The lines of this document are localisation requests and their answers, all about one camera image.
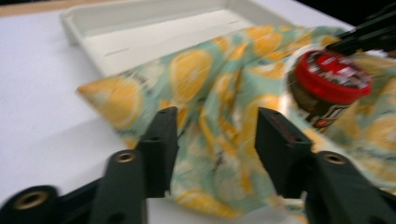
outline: table surface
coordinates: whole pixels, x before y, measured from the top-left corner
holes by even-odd
[[[257,2],[297,24],[352,28],[291,0]],[[15,13],[0,7],[0,204],[37,185],[55,186],[61,195],[77,189],[100,177],[107,158],[124,149],[76,94],[79,85],[100,75],[84,51],[66,39],[60,8],[71,5],[35,4],[41,7]],[[148,213],[150,223],[163,224],[174,223],[175,216],[179,223],[292,223],[271,208],[230,221],[165,199],[148,200]]]

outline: lemon print fabric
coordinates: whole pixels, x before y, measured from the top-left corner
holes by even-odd
[[[285,84],[290,55],[307,45],[324,48],[342,32],[249,27],[81,85],[78,93],[128,148],[134,148],[157,111],[178,107],[179,150],[169,196],[175,203],[229,218],[273,206],[304,219],[301,206],[276,196],[255,151],[259,107],[288,117],[314,141],[315,152],[342,153],[375,185],[396,191],[394,61],[354,56],[373,75],[374,89],[325,134],[310,129],[290,100]]]
[[[143,96],[133,80],[115,77],[82,86],[78,91],[117,129],[127,128],[140,115]]]
[[[203,49],[177,54],[169,64],[170,83],[176,101],[186,103],[204,85],[212,67],[212,56]]]

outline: black mechanical part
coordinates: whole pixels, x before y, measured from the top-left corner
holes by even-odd
[[[256,150],[277,194],[299,199],[306,192],[309,223],[396,223],[396,197],[376,188],[347,157],[310,152],[310,141],[274,110],[260,108],[257,125]]]
[[[110,157],[96,192],[89,224],[147,223],[143,158],[138,150]]]
[[[177,109],[169,107],[135,150],[111,156],[102,178],[61,197],[52,186],[25,189],[1,207],[0,224],[147,223],[146,198],[170,191],[177,150]]]

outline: yellow lemon pattern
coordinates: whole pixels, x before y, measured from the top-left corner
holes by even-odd
[[[296,114],[292,99],[283,102],[289,56],[307,45],[333,43],[341,32],[332,27],[249,27],[81,85],[78,93],[130,149],[156,111],[178,108],[179,150],[170,196],[176,203],[220,217],[286,207],[304,220],[297,209],[301,206],[275,196],[262,168],[254,148],[258,108]],[[314,142],[314,152],[343,153],[376,185],[396,191],[396,63],[362,53],[353,60],[373,75],[371,95],[325,134],[298,116],[289,119]]]
[[[169,64],[170,83],[177,102],[187,103],[202,88],[212,65],[211,55],[201,49],[176,55]]]
[[[116,129],[129,127],[140,115],[143,97],[132,80],[111,77],[80,86],[82,94]]]
[[[247,34],[253,41],[254,53],[259,57],[276,50],[282,41],[282,34],[276,33],[269,25],[249,28]]]

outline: white plastic tray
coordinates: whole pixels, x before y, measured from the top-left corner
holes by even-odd
[[[251,25],[291,24],[253,0],[146,0],[71,7],[61,15],[104,77]]]

